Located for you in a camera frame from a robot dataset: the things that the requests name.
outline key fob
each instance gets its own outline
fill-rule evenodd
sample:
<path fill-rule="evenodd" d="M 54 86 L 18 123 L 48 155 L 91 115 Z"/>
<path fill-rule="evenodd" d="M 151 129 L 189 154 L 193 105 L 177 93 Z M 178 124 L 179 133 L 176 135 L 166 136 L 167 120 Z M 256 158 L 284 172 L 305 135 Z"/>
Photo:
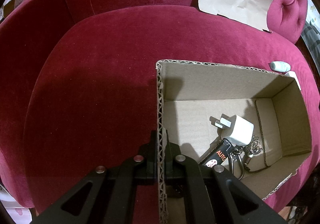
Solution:
<path fill-rule="evenodd" d="M 222 139 L 220 145 L 218 145 L 212 152 L 210 152 L 201 162 L 201 165 L 213 167 L 217 164 L 222 164 L 224 160 L 228 158 L 233 151 L 233 145 L 225 138 Z"/>

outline velvet upholstery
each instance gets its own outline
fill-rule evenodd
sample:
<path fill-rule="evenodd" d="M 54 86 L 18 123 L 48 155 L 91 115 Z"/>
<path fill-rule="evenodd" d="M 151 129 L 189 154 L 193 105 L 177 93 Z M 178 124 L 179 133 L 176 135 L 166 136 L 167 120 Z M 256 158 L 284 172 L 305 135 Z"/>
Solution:
<path fill-rule="evenodd" d="M 30 96 L 48 55 L 73 24 L 65 0 L 24 0 L 0 25 L 0 176 L 25 207 L 33 207 L 22 159 Z"/>
<path fill-rule="evenodd" d="M 42 68 L 24 131 L 26 173 L 39 212 L 95 166 L 118 165 L 148 142 L 156 129 L 155 63 L 160 59 L 267 70 L 273 60 L 287 61 L 302 88 L 313 153 L 267 203 L 279 211 L 297 193 L 319 161 L 320 112 L 315 80 L 296 46 L 277 33 L 192 7 L 142 6 L 77 23 Z M 154 220 L 157 204 L 147 199 L 152 192 L 156 196 L 156 187 L 139 193 L 144 214 L 137 222 Z"/>

